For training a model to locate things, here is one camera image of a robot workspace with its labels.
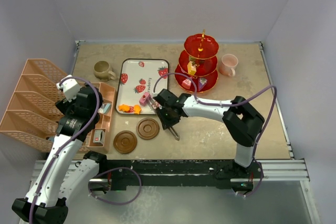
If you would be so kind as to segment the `metal tongs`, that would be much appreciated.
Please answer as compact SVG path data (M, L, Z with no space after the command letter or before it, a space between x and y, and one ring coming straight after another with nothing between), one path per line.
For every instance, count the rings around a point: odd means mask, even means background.
M149 107L151 108L151 110L153 112L155 112L155 114L159 117L160 121L161 121L161 124L163 125L163 122L162 122L162 116L159 115L159 110L161 109L160 108L160 105L154 101L154 99L151 98L151 96L149 96L149 98L147 99L147 103L149 105ZM166 127L165 128L166 130L169 130L170 133L174 136L174 138L179 141L180 140L180 136L179 134L176 132L176 130L173 128L173 127Z

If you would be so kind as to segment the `yellow cake slice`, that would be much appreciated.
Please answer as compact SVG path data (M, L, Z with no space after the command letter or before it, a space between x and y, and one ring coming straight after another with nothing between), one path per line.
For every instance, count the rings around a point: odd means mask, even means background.
M195 76L196 72L197 72L196 63L193 61L189 61L189 63L187 64L187 73L190 76Z

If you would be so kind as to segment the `purple cake slice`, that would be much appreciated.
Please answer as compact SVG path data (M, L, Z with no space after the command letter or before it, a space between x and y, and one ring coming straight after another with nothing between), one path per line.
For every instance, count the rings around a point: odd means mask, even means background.
M200 92L207 84L207 79L203 77L198 78L198 91Z

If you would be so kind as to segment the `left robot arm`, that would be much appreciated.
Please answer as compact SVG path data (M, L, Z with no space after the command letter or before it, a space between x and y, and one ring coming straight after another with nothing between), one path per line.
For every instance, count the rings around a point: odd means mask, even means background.
M81 168L66 176L88 133L100 121L98 110L103 104L99 90L87 80L81 86L79 80L80 77L68 75L56 84L65 98L55 104L63 117L58 122L51 151L29 192L13 202L12 211L27 223L64 223L79 185L87 183L90 176L102 178L108 172L107 163L101 161L105 156L96 154L94 158L85 158Z

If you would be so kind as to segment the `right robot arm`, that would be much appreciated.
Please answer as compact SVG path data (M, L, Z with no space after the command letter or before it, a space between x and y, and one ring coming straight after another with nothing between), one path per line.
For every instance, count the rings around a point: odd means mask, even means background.
M164 130L171 129L182 117L198 117L224 123L236 142L234 173L246 177L252 171L257 137L262 132L264 117L243 97L217 101L197 99L191 94L174 95L167 89L155 94L155 108Z

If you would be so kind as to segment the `salmon pink cake slice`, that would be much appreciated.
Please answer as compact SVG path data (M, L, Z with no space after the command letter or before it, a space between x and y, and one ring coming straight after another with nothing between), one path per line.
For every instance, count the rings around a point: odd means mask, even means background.
M193 85L192 81L188 78L186 78L182 81L182 87L186 90L189 90L192 87L192 85Z

